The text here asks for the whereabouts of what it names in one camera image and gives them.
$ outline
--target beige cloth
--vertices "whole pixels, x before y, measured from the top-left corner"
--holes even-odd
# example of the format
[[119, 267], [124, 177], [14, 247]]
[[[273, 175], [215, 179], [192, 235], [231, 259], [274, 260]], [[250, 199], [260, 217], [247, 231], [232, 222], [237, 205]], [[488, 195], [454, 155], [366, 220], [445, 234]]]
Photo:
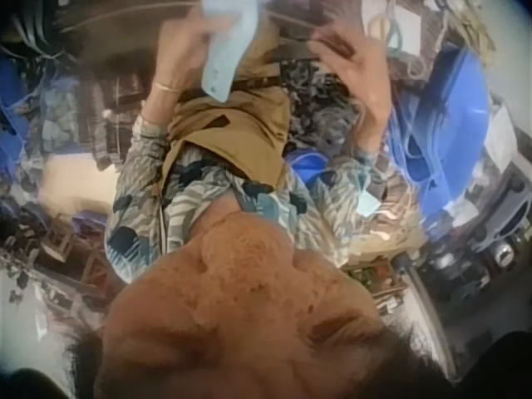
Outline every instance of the beige cloth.
[[[279, 43], [278, 29], [268, 20], [259, 24], [255, 39], [240, 62], [237, 79], [278, 76], [279, 65], [264, 65], [264, 54]], [[229, 124], [221, 128], [205, 127], [225, 116]], [[283, 183], [283, 148], [288, 139], [290, 104], [281, 87], [255, 91], [235, 91], [221, 104], [202, 97], [176, 107], [170, 124], [172, 149], [163, 165], [166, 177], [183, 150], [191, 143], [214, 152], [242, 171], [248, 178], [279, 187]]]

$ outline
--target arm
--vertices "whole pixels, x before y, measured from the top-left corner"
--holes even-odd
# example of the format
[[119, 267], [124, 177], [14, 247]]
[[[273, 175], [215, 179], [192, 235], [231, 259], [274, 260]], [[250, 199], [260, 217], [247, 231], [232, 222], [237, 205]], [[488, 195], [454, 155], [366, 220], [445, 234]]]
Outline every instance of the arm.
[[[339, 42], [352, 51], [341, 55], [327, 44]], [[340, 77], [351, 96], [363, 104], [360, 122], [311, 188], [337, 241], [336, 264], [342, 266], [360, 223], [357, 207], [361, 195], [371, 183], [384, 183], [374, 164], [392, 111], [386, 46], [338, 22], [318, 29], [309, 46]]]
[[226, 25], [194, 10], [184, 20], [164, 22], [160, 29], [154, 84], [133, 127], [106, 229], [107, 257], [127, 283], [161, 256], [159, 183], [168, 148], [167, 126], [190, 72], [204, 64], [205, 36]]

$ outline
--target light blue cloth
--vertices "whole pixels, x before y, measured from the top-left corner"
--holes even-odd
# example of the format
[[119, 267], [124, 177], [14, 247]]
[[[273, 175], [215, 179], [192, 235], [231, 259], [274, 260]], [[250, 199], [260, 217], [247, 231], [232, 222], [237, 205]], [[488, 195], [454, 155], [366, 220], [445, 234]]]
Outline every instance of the light blue cloth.
[[239, 19], [228, 32], [210, 39], [209, 58], [201, 87], [219, 102], [226, 102], [242, 56], [253, 41], [259, 26], [259, 0], [203, 0], [208, 17], [235, 15]]

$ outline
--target textile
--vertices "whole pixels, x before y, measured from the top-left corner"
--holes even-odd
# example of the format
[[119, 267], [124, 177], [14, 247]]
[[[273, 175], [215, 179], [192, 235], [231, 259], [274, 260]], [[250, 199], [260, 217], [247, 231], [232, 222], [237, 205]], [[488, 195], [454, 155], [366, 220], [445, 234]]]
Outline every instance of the textile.
[[161, 256], [160, 207], [167, 224], [165, 247], [172, 252], [185, 244], [201, 213], [228, 190], [244, 212], [282, 226], [296, 248], [319, 251], [340, 267], [357, 235], [358, 196], [371, 180], [380, 179], [371, 157], [341, 153], [310, 190], [291, 168], [283, 188], [275, 190], [233, 175], [217, 157], [191, 146], [178, 159], [159, 198], [153, 189], [168, 148], [167, 132], [139, 117], [133, 135], [106, 232], [107, 256], [127, 283]]

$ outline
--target wrist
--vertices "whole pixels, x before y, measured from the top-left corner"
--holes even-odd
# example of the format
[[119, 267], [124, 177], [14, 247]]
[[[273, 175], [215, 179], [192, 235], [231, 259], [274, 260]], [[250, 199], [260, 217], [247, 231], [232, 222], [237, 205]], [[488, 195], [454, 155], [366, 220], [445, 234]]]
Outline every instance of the wrist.
[[158, 82], [162, 86], [171, 88], [173, 91], [183, 91], [185, 89], [186, 79], [179, 73], [157, 71], [153, 82]]
[[153, 85], [142, 108], [142, 117], [158, 126], [167, 126], [172, 121], [175, 113], [175, 106], [179, 100], [180, 93], [176, 90], [166, 91]]
[[356, 146], [368, 154], [380, 151], [387, 123], [388, 120], [376, 118], [373, 114], [367, 113], [353, 132]]

